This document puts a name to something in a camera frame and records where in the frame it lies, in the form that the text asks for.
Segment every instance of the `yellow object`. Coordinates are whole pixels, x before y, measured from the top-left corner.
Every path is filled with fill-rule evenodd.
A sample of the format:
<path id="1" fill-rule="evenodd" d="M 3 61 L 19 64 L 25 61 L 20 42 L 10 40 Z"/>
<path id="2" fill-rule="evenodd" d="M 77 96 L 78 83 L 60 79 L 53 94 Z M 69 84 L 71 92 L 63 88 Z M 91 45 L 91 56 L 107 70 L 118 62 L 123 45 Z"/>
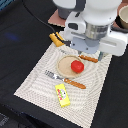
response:
<path id="1" fill-rule="evenodd" d="M 68 98 L 64 84 L 56 85 L 55 88 L 56 88 L 57 96 L 59 98 L 61 107 L 70 105 L 70 100 Z"/>
<path id="2" fill-rule="evenodd" d="M 64 40 L 58 32 L 56 32 L 57 36 L 61 39 Z M 57 39 L 57 37 L 55 36 L 54 33 L 50 34 L 49 37 L 51 38 L 51 40 L 54 42 L 54 44 L 56 45 L 56 47 L 60 47 L 62 45 L 64 45 L 64 43 L 62 43 L 60 40 Z"/>

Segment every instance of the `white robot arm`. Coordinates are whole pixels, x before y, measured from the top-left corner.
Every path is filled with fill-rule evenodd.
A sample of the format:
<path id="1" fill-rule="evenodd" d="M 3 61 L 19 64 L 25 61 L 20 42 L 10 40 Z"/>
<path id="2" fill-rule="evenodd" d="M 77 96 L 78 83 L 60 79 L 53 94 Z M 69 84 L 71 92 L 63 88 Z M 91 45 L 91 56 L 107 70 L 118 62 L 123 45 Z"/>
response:
<path id="1" fill-rule="evenodd" d="M 111 31 L 122 0 L 53 0 L 56 6 L 72 10 L 68 16 L 64 38 L 70 47 L 94 54 L 97 50 L 116 56 L 124 54 L 127 35 Z"/>

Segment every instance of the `wire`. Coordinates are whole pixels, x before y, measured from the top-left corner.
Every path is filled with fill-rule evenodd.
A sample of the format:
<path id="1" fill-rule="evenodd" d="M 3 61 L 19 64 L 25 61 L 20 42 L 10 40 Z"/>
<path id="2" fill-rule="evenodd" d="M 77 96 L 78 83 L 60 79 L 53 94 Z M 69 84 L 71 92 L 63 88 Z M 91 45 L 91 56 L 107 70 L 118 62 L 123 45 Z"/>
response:
<path id="1" fill-rule="evenodd" d="M 56 34 L 55 29 L 54 29 L 52 26 L 48 25 L 47 23 L 45 23 L 44 21 L 42 21 L 41 19 L 39 19 L 37 16 L 35 16 L 35 15 L 29 10 L 29 8 L 26 6 L 24 0 L 22 0 L 22 3 L 23 3 L 24 8 L 25 8 L 34 18 L 36 18 L 39 22 L 43 23 L 43 24 L 46 25 L 47 27 L 51 28 L 52 31 L 53 31 L 53 33 L 56 35 L 57 39 L 60 40 L 61 42 L 64 42 L 63 40 L 61 40 L 61 39 L 58 37 L 58 35 Z"/>

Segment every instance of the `orange object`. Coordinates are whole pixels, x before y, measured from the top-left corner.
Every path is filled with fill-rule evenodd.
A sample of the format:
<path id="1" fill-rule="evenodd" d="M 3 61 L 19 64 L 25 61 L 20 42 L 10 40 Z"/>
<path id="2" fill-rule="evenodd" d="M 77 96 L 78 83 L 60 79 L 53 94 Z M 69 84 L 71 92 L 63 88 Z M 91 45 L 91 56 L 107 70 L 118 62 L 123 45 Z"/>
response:
<path id="1" fill-rule="evenodd" d="M 69 80 L 69 79 L 64 79 L 64 82 L 65 83 L 68 83 L 68 84 L 71 84 L 71 85 L 73 85 L 73 86 L 76 86 L 76 87 L 78 87 L 78 88 L 81 88 L 81 89 L 86 89 L 86 86 L 85 85 L 83 85 L 83 84 L 80 84 L 80 83 L 77 83 L 77 82 L 74 82 L 74 81 L 72 81 L 72 80 Z"/>
<path id="2" fill-rule="evenodd" d="M 81 59 L 88 60 L 88 61 L 92 61 L 92 62 L 94 62 L 94 63 L 97 63 L 97 62 L 98 62 L 98 59 L 91 58 L 91 57 L 87 57 L 87 56 L 84 56 L 84 55 L 79 55 L 79 57 L 80 57 Z"/>
<path id="3" fill-rule="evenodd" d="M 56 32 L 57 36 L 61 39 L 64 40 L 58 32 Z M 50 34 L 49 37 L 51 38 L 51 40 L 53 41 L 53 43 L 56 45 L 56 47 L 60 47 L 62 45 L 64 45 L 64 43 L 62 43 L 60 40 L 57 39 L 57 37 L 55 36 L 54 33 Z"/>

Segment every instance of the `tomato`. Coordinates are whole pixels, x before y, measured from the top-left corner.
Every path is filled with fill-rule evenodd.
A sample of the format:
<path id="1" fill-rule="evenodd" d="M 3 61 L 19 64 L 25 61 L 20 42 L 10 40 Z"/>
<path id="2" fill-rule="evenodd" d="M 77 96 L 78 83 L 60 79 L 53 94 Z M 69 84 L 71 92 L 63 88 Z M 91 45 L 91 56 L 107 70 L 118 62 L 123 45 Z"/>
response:
<path id="1" fill-rule="evenodd" d="M 78 60 L 74 60 L 71 63 L 71 69 L 74 72 L 81 73 L 84 70 L 84 64 L 82 62 L 78 61 Z"/>

